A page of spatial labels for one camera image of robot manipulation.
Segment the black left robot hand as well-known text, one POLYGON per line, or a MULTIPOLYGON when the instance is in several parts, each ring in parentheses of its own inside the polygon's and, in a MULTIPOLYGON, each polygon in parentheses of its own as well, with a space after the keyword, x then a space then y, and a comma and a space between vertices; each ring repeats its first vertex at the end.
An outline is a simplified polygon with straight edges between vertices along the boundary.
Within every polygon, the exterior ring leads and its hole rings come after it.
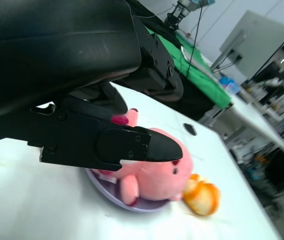
POLYGON ((0 140, 41 148, 43 163, 90 169, 180 160, 170 137, 114 122, 127 105, 113 81, 168 102, 184 90, 126 1, 0 0, 0 140))

